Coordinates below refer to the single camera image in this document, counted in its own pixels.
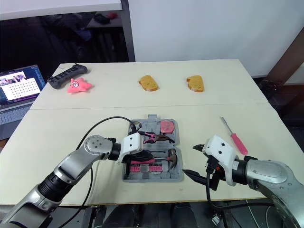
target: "game controller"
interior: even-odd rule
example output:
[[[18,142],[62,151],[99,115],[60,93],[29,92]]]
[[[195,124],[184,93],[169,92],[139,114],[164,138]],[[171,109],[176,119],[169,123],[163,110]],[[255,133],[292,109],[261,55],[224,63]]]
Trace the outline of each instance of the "game controller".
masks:
[[[87,68],[80,64],[75,64],[68,70],[60,73],[56,76],[51,76],[47,81],[54,89],[60,89],[61,85],[67,81],[70,81],[71,78],[87,73]]]

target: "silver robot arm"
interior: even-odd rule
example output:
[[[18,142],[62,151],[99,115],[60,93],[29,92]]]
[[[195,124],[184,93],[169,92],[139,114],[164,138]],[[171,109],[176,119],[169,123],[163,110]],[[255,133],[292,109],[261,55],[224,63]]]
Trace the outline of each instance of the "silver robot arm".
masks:
[[[286,164],[246,156],[239,160],[233,148],[217,135],[207,141],[202,152],[218,161],[228,185],[248,184],[273,202],[286,227],[304,228],[304,186]]]
[[[97,160],[120,163],[127,154],[142,151],[143,138],[134,133],[121,144],[99,135],[88,137],[84,144],[70,153],[42,183],[36,185],[3,219],[0,228],[47,227],[54,211],[65,195],[90,170]]]

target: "hammer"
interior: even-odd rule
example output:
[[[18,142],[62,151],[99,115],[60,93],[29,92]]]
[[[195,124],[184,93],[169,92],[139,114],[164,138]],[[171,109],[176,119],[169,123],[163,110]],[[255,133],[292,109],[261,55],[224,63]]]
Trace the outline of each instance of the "hammer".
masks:
[[[169,157],[167,158],[154,158],[155,161],[162,161],[162,160],[165,160],[165,161],[170,161],[172,162],[171,166],[170,166],[170,170],[172,168],[174,168],[177,164],[177,156],[176,156],[176,153],[175,153],[175,149],[169,149]]]
[[[166,157],[166,158],[152,158],[152,159],[147,160],[147,161],[131,161],[131,164],[150,164],[150,163],[154,163],[156,161],[170,161],[170,162],[172,162],[172,164],[170,166],[170,170],[171,170],[177,164],[177,156],[176,156],[176,153],[175,153],[175,149],[169,149],[169,157]]]

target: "toast slice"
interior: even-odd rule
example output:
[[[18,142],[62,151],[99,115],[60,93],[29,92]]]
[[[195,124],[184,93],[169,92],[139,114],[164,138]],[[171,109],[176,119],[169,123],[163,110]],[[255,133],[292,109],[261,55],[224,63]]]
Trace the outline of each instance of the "toast slice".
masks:
[[[188,87],[190,90],[194,92],[203,92],[204,91],[204,83],[203,79],[200,75],[194,75],[191,77],[187,77]]]
[[[150,75],[145,75],[139,80],[139,84],[142,85],[143,89],[146,91],[155,91],[158,88],[157,83]]]

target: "pliers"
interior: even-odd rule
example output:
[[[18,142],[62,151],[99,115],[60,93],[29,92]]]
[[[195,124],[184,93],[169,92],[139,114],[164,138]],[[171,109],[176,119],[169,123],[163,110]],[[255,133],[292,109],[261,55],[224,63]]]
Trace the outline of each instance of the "pliers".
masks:
[[[174,140],[169,138],[166,135],[155,134],[154,132],[138,132],[141,135],[149,137],[147,140],[143,141],[143,143],[155,143],[156,141],[166,141],[169,140],[171,143],[175,143]]]

